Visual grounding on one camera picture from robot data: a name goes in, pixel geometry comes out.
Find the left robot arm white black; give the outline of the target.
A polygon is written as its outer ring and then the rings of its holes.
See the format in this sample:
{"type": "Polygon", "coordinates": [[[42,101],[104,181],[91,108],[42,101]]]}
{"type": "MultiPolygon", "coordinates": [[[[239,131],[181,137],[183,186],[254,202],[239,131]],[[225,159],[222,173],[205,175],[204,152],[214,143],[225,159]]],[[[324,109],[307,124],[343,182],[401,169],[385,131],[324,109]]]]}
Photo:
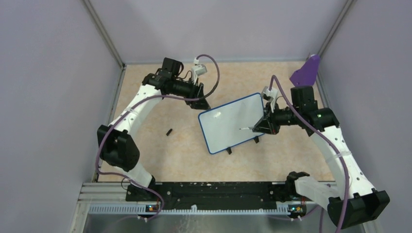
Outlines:
{"type": "Polygon", "coordinates": [[[199,76],[206,74],[207,68],[194,58],[194,65],[188,71],[188,80],[180,77],[184,69],[182,62],[164,58],[162,66],[155,73],[147,74],[142,84],[123,112],[109,125],[101,125],[97,131],[98,156],[117,169],[115,175],[128,179],[137,188],[137,194],[143,200],[154,198],[155,178],[139,162],[140,151],[133,140],[145,118],[163,99],[183,100],[195,110],[209,110],[206,98],[211,93],[204,93],[204,84],[199,76]]]}

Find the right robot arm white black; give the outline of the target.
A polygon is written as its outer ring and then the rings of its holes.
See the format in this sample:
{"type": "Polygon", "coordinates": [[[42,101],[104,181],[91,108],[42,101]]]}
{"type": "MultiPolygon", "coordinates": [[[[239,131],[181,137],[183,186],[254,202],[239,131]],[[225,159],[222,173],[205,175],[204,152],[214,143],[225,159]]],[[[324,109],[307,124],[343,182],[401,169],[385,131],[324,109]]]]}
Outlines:
{"type": "Polygon", "coordinates": [[[301,127],[322,153],[335,179],[335,186],[329,187],[305,172],[291,172],[286,196],[291,200],[303,196],[315,202],[339,230],[377,219],[390,197],[365,177],[343,138],[339,121],[331,109],[319,108],[313,88],[293,87],[292,99],[285,108],[277,104],[275,88],[265,87],[261,96],[267,103],[252,131],[277,134],[282,126],[301,127]]]}

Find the blue framed whiteboard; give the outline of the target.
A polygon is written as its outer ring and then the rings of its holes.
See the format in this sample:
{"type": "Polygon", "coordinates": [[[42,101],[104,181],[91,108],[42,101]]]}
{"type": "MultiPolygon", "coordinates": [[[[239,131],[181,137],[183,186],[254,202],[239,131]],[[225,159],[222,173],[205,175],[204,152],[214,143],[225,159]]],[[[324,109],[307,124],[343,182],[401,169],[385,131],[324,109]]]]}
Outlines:
{"type": "Polygon", "coordinates": [[[253,93],[201,112],[198,121],[208,152],[216,154],[228,150],[231,153],[234,146],[264,135],[252,130],[239,130],[253,127],[262,118],[263,109],[260,93],[253,93]]]}

